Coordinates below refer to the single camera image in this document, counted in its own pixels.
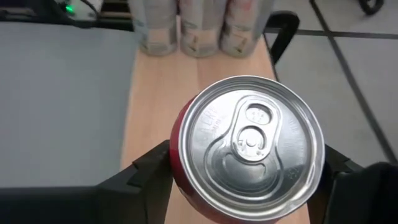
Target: wooden board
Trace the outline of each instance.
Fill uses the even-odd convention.
[[[137,51],[124,133],[122,169],[158,143],[169,139],[182,107],[200,90],[226,77],[258,75],[274,78],[264,39],[244,59],[218,53],[208,58],[188,57],[181,51],[150,57]],[[200,215],[173,185],[166,223],[213,223]],[[307,206],[278,223],[309,223]]]

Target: can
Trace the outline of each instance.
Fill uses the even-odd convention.
[[[180,46],[192,57],[207,57],[219,47],[227,0],[181,0]]]
[[[234,57],[247,57],[264,32],[275,0],[230,0],[221,49]]]
[[[174,179],[218,223],[275,223],[316,190],[325,160],[311,109],[273,80],[216,82],[181,110],[170,137]]]
[[[176,0],[129,0],[140,49],[162,56],[177,49]]]

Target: black cable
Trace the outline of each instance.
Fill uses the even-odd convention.
[[[59,16],[64,21],[67,21],[71,25],[78,27],[78,28],[82,28],[82,29],[89,29],[89,28],[95,27],[96,21],[99,18],[100,14],[95,9],[95,7],[92,5],[92,3],[88,2],[87,0],[80,0],[80,1],[84,4],[86,4],[91,10],[93,10],[93,12],[95,14],[95,20],[93,22],[76,21],[74,19],[71,19],[65,12],[63,12],[61,10],[61,7],[57,2],[55,2],[54,0],[49,0],[48,3],[49,3],[49,6],[51,7],[51,9],[54,11],[54,13],[56,13],[57,16]]]

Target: can lid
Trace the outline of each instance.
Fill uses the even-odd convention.
[[[180,159],[192,187],[240,220],[283,217],[320,181],[325,147],[310,108],[273,80],[239,76],[203,90],[185,113]]]

